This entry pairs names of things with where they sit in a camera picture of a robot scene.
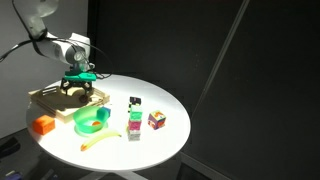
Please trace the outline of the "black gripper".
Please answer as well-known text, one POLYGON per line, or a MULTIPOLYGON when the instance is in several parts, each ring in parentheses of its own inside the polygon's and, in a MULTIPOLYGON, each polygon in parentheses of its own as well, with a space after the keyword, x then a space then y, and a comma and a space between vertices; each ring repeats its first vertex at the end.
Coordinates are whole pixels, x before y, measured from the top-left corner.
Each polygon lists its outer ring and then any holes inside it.
POLYGON ((69 90, 73 87, 81 87, 85 91, 83 98, 85 101, 88 101, 92 91, 91 81, 67 80, 65 78, 61 80, 60 88, 65 92, 65 95, 69 95, 69 90))

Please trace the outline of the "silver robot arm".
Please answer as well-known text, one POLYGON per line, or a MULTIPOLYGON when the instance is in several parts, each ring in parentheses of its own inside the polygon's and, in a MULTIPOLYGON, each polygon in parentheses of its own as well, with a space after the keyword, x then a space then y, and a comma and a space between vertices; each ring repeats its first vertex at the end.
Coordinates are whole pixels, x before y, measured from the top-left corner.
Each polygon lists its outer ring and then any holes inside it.
POLYGON ((69 39, 59 38, 48 31, 43 18, 53 14, 59 0, 11 0, 13 8, 33 44, 34 50, 41 56, 61 61, 70 66, 61 80, 60 89, 68 94, 73 87, 81 87, 84 94, 79 100, 88 101, 92 82, 96 80, 90 73, 90 39, 72 33, 69 39))

